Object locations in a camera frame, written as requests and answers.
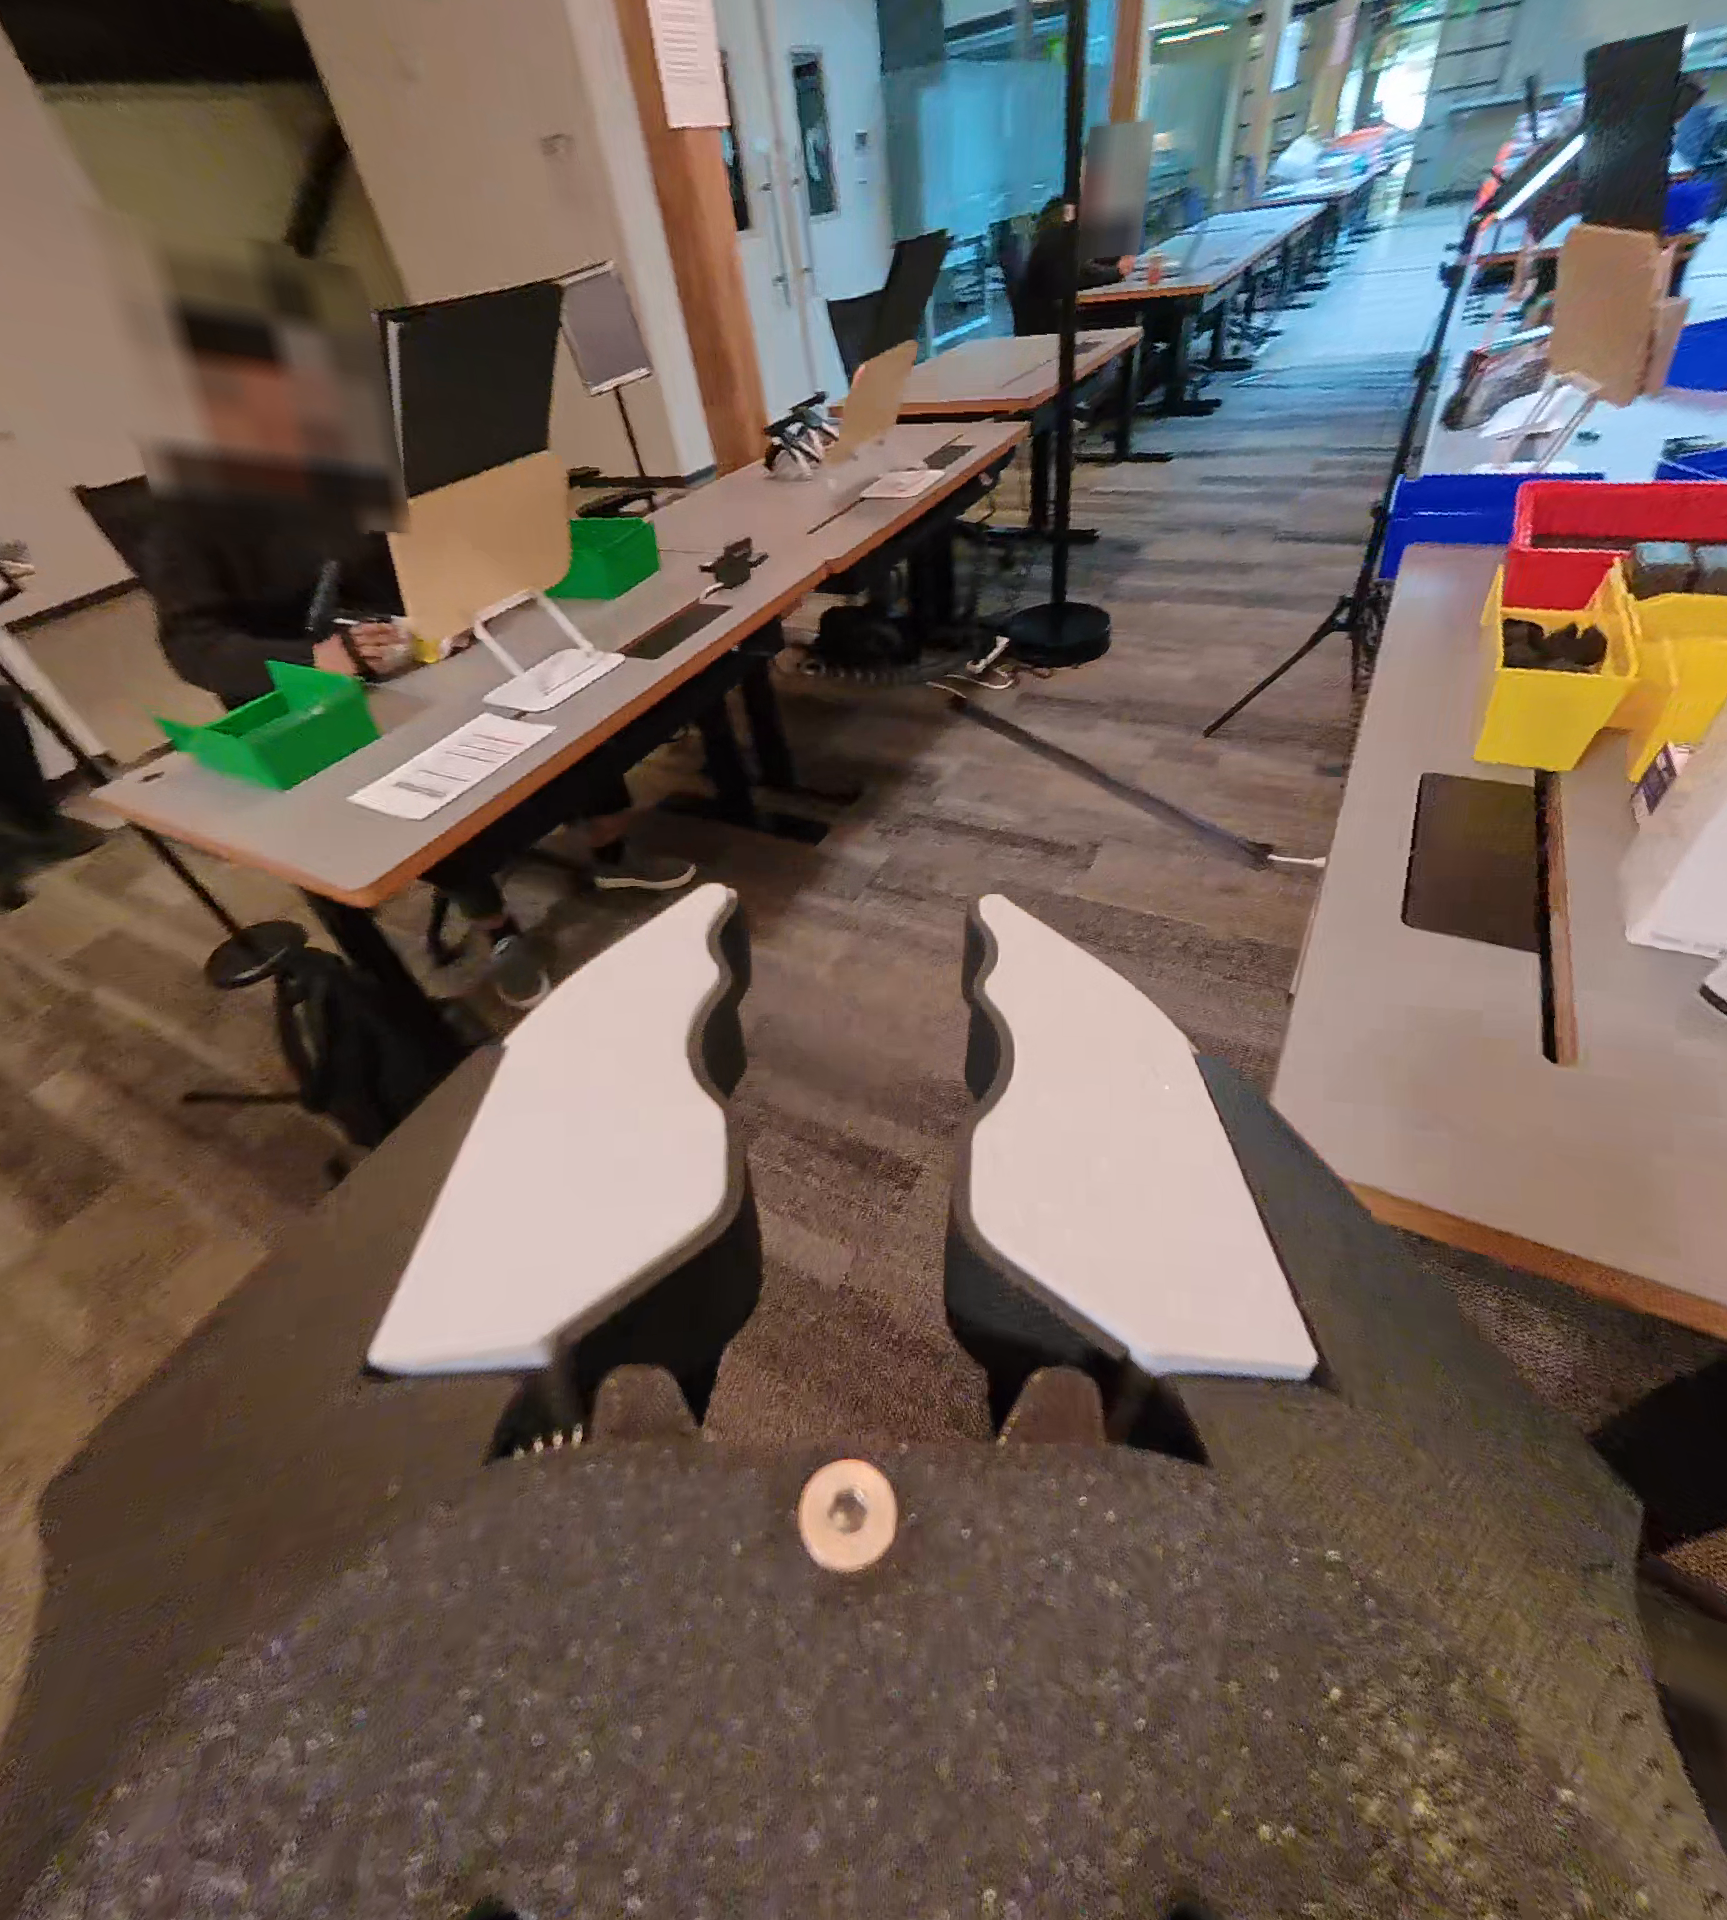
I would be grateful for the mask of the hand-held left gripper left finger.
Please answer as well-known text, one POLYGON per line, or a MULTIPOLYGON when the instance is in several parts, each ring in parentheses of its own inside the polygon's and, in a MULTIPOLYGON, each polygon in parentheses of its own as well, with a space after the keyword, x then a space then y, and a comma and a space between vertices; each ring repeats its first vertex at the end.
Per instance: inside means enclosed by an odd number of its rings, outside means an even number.
POLYGON ((751 965, 735 889, 697 889, 507 1028, 372 1328, 372 1377, 507 1377, 571 1435, 615 1372, 662 1372, 708 1421, 764 1294, 728 1114, 751 965))

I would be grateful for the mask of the black pole stand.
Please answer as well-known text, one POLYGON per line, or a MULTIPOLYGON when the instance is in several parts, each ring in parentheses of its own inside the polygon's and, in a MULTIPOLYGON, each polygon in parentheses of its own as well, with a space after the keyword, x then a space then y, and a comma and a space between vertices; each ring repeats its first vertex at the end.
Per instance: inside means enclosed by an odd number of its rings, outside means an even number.
POLYGON ((1068 0, 1060 61, 1060 218, 1057 218, 1057 396, 1054 396, 1054 521, 1046 596, 1016 608, 1005 640, 1016 671, 1057 678, 1110 650, 1110 613, 1070 596, 1070 476, 1075 476, 1075 306, 1080 306, 1080 161, 1088 161, 1092 5, 1068 0))

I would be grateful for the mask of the wooden column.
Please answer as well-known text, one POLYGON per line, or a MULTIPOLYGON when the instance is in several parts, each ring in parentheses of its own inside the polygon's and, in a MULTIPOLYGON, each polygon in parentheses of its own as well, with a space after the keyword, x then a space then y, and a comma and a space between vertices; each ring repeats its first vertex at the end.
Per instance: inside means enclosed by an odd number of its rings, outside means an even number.
POLYGON ((764 456, 764 365, 743 285, 713 5, 615 0, 622 56, 662 203, 713 470, 764 456))

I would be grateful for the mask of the grey wood-edged desk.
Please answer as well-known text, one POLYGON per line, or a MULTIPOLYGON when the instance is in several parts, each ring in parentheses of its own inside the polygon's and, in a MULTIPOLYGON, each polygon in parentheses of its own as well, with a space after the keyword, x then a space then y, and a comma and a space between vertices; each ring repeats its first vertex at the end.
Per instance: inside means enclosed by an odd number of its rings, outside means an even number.
POLYGON ((1531 786, 1475 758, 1498 564, 1400 564, 1272 1103, 1379 1222, 1727 1338, 1727 1025, 1619 930, 1623 755, 1553 786, 1553 960, 1403 919, 1417 786, 1531 786))

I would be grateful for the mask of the yellow storage bin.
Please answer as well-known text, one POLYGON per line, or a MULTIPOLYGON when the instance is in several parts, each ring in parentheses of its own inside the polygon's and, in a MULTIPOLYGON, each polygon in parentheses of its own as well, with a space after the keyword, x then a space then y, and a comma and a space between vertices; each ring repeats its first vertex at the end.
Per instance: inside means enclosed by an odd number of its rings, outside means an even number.
POLYGON ((1727 705, 1727 591, 1633 596, 1629 634, 1639 678, 1617 729, 1639 777, 1663 749, 1691 749, 1727 705))
POLYGON ((1623 729, 1639 687, 1639 616, 1619 558, 1553 564, 1514 552, 1498 564, 1483 616, 1480 763, 1568 774, 1597 733, 1623 729))

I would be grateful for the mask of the black flag panel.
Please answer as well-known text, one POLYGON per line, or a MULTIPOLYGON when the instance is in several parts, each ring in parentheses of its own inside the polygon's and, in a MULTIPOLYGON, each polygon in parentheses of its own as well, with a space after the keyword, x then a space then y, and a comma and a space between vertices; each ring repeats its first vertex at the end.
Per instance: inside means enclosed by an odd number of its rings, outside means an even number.
POLYGON ((555 279, 378 308, 408 500, 550 453, 556 329, 555 279))

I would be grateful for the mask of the light wooden board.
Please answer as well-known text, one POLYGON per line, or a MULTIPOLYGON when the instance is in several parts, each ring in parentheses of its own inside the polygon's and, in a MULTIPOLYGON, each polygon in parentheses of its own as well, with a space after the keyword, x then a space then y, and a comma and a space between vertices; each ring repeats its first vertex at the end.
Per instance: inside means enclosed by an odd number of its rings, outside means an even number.
POLYGON ((481 613, 550 596, 571 570, 567 531, 567 465, 555 453, 413 494, 389 536, 413 635, 451 640, 481 613))
POLYGON ((906 400, 915 365, 921 365, 921 345, 906 336, 850 373, 843 428, 828 453, 830 465, 856 461, 865 445, 874 445, 900 421, 900 400, 906 400))

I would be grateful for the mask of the white booklet stand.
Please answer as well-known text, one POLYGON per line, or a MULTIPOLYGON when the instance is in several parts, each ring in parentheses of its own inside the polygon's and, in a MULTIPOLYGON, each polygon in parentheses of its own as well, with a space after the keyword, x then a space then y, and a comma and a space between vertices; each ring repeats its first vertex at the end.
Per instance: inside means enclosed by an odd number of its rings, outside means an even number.
POLYGON ((567 705, 571 695, 582 695, 588 687, 599 687, 600 678, 613 678, 627 660, 615 650, 592 645, 550 591, 514 591, 503 603, 481 608, 471 624, 471 635, 481 640, 481 650, 489 650, 489 660, 501 660, 507 671, 503 687, 495 687, 484 695, 484 710, 501 710, 514 722, 534 722, 542 710, 567 705), (534 666, 521 666, 501 635, 501 624, 523 608, 550 613, 550 624, 556 634, 556 645, 550 655, 537 655, 534 666))

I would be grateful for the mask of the black tripod stand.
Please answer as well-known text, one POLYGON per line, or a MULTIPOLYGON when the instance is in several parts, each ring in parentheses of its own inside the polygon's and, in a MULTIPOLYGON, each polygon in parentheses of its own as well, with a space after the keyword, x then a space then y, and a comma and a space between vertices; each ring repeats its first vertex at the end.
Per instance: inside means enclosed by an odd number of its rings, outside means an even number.
POLYGON ((1400 494, 1400 478, 1411 476, 1411 456, 1417 445, 1422 405, 1428 405, 1428 396, 1439 385, 1442 345, 1450 345, 1452 314, 1457 314, 1464 290, 1469 290, 1469 257, 1475 257, 1480 237, 1492 220, 1492 203, 1498 203, 1498 174, 1487 174, 1483 186, 1475 189, 1469 220, 1464 220, 1457 241, 1450 246, 1450 257, 1439 267, 1442 306, 1432 314, 1432 329, 1428 329, 1422 355, 1417 355, 1416 378, 1411 378, 1411 405, 1403 405, 1400 445, 1397 445, 1389 470, 1379 478, 1379 494, 1376 494, 1376 510, 1370 510, 1370 536, 1364 536, 1351 591, 1339 591, 1331 603, 1331 613, 1318 624, 1318 634, 1299 650, 1289 650, 1222 717, 1216 717, 1205 739, 1222 733, 1239 717, 1247 717, 1272 687, 1280 687, 1331 635, 1346 640, 1351 703, 1359 703, 1370 689, 1376 655, 1379 655, 1379 634, 1384 634, 1384 616, 1389 616, 1389 587, 1379 583, 1379 558, 1384 558, 1384 542, 1389 542, 1397 494, 1400 494))

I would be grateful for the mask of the white paper sheet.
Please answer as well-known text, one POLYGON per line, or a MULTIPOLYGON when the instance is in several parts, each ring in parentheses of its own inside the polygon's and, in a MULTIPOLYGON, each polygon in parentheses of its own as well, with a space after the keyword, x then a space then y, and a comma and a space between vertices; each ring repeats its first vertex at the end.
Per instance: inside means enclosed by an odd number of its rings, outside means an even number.
POLYGON ((481 789, 484 777, 537 749, 550 733, 555 723, 542 722, 484 710, 429 749, 396 763, 394 774, 357 789, 346 802, 384 820, 427 821, 446 811, 460 793, 481 789))

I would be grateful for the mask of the blue storage bin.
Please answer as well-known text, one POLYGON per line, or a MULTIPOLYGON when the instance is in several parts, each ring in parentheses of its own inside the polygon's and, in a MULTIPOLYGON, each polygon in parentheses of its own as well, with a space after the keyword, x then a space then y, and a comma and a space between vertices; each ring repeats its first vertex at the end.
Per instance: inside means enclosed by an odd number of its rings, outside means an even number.
POLYGON ((1400 476, 1379 540, 1379 583, 1400 578, 1416 542, 1507 549, 1515 525, 1521 470, 1432 470, 1400 476))

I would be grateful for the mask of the green storage bin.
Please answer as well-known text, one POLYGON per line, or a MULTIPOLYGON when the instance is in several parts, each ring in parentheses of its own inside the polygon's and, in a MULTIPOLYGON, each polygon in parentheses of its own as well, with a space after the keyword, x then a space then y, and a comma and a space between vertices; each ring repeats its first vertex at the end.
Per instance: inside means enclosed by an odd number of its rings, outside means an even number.
POLYGON ((657 525, 640 516, 578 516, 567 570, 550 587, 556 603, 613 603, 662 575, 657 525))
POLYGON ((207 723, 155 717, 169 744, 221 777, 301 789, 384 739, 357 678, 268 660, 268 689, 207 723))

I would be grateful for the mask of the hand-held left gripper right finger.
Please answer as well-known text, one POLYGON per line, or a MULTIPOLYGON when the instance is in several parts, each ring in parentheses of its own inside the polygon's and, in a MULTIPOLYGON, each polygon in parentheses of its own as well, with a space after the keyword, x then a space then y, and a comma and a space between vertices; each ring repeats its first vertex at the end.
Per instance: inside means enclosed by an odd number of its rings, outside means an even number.
POLYGON ((964 928, 964 1087, 945 1320, 1010 1435, 1043 1372, 1114 1440, 1179 1451, 1179 1382, 1310 1386, 1318 1338, 1200 1050, 1010 896, 964 928))

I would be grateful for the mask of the red storage bin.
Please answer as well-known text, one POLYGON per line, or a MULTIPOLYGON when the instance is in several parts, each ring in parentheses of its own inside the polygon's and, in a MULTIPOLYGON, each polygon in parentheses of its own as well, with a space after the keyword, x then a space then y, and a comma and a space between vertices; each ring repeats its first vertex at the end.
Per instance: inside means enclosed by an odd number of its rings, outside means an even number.
POLYGON ((1727 542, 1727 478, 1529 478, 1498 596, 1514 613, 1581 613, 1649 540, 1727 542))

